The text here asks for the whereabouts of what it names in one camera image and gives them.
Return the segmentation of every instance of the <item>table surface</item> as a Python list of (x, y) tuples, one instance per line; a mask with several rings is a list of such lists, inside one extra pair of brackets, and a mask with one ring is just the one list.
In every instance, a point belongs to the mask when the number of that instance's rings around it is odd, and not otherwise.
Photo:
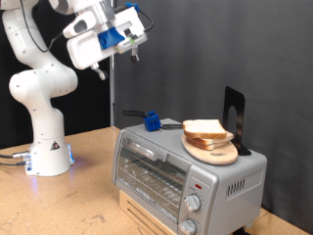
[[(28, 176), (23, 166), (0, 165), (0, 235), (148, 234), (119, 208), (118, 189), (112, 185), (118, 132), (108, 127), (67, 136), (75, 164), (58, 176)], [(11, 155), (27, 147), (0, 150), (0, 154)], [(247, 232), (308, 234), (265, 210)]]

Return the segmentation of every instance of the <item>blue object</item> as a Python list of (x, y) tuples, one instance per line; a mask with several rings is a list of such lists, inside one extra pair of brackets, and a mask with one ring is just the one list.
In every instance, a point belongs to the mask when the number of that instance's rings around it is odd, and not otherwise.
[(131, 7), (134, 7), (135, 8), (135, 10), (137, 11), (137, 12), (139, 12), (139, 7), (138, 7), (138, 5), (137, 5), (137, 3), (125, 3), (126, 4), (126, 6), (127, 6), (127, 8), (131, 8)]
[(119, 42), (125, 39), (125, 37), (118, 33), (115, 27), (112, 27), (109, 30), (98, 34), (98, 38), (102, 50), (117, 45)]
[(151, 132), (160, 129), (160, 121), (155, 111), (148, 112), (148, 117), (144, 117), (146, 128)]

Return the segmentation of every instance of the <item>silver toaster oven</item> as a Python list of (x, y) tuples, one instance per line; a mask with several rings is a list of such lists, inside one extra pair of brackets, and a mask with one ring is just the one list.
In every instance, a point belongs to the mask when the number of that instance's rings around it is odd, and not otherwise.
[(251, 151), (233, 164), (206, 164), (185, 150), (182, 134), (149, 132), (144, 124), (122, 129), (113, 184), (177, 234), (228, 235), (251, 227), (260, 215), (266, 158)]

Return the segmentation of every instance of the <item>wooden block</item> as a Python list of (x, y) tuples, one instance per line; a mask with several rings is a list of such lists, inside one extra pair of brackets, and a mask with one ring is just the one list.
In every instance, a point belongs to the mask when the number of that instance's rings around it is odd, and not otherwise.
[(151, 235), (176, 234), (121, 190), (119, 190), (119, 206), (129, 217)]

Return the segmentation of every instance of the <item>toaster oven vent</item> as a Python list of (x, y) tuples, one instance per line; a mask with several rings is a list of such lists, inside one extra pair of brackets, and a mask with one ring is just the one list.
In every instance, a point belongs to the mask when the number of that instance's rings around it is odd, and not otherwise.
[(228, 185), (226, 197), (230, 198), (241, 192), (244, 192), (245, 190), (253, 187), (254, 185), (259, 184), (261, 182), (261, 179), (262, 179), (262, 170), (259, 170), (255, 173), (249, 174), (237, 180), (236, 182), (233, 182), (232, 184)]

